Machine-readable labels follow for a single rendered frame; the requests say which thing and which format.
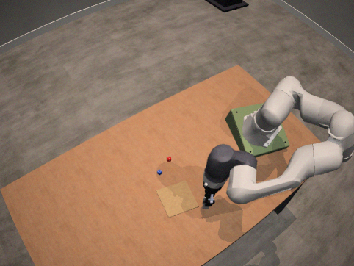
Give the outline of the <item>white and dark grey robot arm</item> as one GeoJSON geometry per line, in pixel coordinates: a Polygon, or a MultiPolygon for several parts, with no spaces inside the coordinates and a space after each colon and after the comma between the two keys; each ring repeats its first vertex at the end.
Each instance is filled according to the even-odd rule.
{"type": "Polygon", "coordinates": [[[210,152],[207,169],[204,169],[205,187],[218,189],[229,178],[227,196],[236,204],[246,204],[294,189],[313,177],[314,171],[315,175],[321,175],[338,170],[342,160],[346,162],[351,158],[354,152],[353,114],[335,102],[306,92],[301,86],[293,76],[282,79],[256,114],[243,117],[243,137],[252,145],[266,148],[282,129],[281,124],[292,109],[298,109],[304,122],[327,129],[328,139],[299,147],[281,176],[259,183],[256,183],[257,159],[254,155],[235,151],[226,144],[217,145],[210,152]]]}

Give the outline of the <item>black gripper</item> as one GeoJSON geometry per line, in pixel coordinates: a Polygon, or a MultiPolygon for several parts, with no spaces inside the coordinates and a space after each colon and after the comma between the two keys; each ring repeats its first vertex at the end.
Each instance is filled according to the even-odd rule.
{"type": "Polygon", "coordinates": [[[202,207],[202,209],[209,209],[209,207],[212,206],[212,204],[215,203],[215,201],[213,199],[213,197],[215,196],[215,193],[217,193],[219,190],[221,190],[221,188],[213,189],[213,188],[210,188],[208,186],[206,186],[206,187],[204,186],[204,188],[205,188],[205,196],[203,198],[203,203],[202,203],[203,207],[202,207]]]}

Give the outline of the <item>beige square mat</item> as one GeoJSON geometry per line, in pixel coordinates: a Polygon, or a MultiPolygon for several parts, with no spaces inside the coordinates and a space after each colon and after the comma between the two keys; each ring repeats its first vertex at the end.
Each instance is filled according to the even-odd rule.
{"type": "Polygon", "coordinates": [[[156,192],[169,218],[199,207],[186,181],[156,192]]]}

